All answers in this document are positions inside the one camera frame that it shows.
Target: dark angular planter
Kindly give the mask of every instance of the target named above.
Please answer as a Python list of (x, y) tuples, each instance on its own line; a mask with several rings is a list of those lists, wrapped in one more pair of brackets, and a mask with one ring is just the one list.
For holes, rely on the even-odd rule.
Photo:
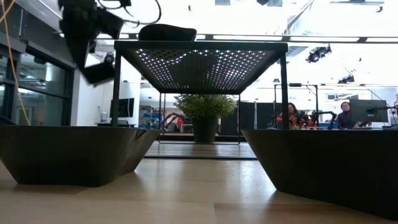
[(134, 171), (158, 130), (0, 126), (0, 159), (19, 184), (99, 187)]
[(213, 143), (217, 132), (217, 118), (192, 119), (193, 139), (200, 143)]
[(276, 189), (398, 220), (398, 131), (243, 131)]

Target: potted plant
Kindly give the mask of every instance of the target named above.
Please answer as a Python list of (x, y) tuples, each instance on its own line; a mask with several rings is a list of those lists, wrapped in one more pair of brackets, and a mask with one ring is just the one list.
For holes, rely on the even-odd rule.
[(218, 118), (234, 113), (236, 102), (227, 95), (182, 94), (174, 105), (192, 120), (195, 142), (214, 142)]

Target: window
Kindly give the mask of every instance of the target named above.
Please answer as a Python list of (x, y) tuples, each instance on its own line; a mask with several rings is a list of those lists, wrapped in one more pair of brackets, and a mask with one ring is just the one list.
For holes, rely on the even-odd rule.
[(21, 56), (19, 83), (65, 94), (65, 70), (30, 54)]
[[(37, 93), (35, 91), (19, 89), (24, 104), (26, 117), (33, 126), (60, 126), (62, 125), (63, 105), (62, 98)], [(16, 115), (14, 122), (27, 125), (21, 102), (16, 101)]]

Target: yellow cable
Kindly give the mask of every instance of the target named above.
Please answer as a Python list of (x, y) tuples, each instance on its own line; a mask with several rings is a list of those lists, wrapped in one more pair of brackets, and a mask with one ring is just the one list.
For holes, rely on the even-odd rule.
[(11, 68), (12, 68), (12, 74), (14, 75), (15, 87), (17, 88), (18, 98), (19, 98), (19, 101), (21, 102), (21, 106), (22, 106), (22, 110), (24, 112), (24, 116), (25, 116), (26, 122), (30, 126), (30, 121), (29, 121), (29, 118), (26, 115), (26, 110), (25, 110), (25, 107), (24, 107), (24, 103), (22, 102), (22, 97), (21, 97), (21, 94), (19, 93), (18, 78), (17, 78), (16, 71), (15, 71), (14, 60), (12, 59), (12, 50), (11, 50), (10, 38), (9, 38), (9, 35), (8, 35), (8, 25), (7, 25), (7, 17), (6, 17), (7, 16), (7, 14), (6, 14), (7, 11), (6, 11), (6, 7), (4, 5), (4, 0), (2, 0), (2, 12), (3, 12), (3, 16), (4, 16), (4, 26), (6, 27), (8, 53), (10, 55)]
[(2, 11), (2, 12), (3, 12), (3, 15), (2, 15), (2, 17), (0, 18), (0, 23), (3, 21), (3, 19), (6, 18), (6, 15), (7, 15), (8, 12), (11, 10), (12, 6), (14, 5), (14, 3), (15, 3), (15, 0), (12, 0), (11, 3), (10, 3), (10, 6), (8, 7), (8, 9), (7, 9), (5, 12), (4, 12), (4, 10)]

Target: desk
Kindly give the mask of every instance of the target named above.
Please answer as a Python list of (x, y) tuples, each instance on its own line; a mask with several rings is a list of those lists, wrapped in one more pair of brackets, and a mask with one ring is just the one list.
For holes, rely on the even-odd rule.
[[(97, 127), (112, 127), (111, 123), (96, 123)], [(135, 124), (118, 124), (119, 128), (135, 128)]]

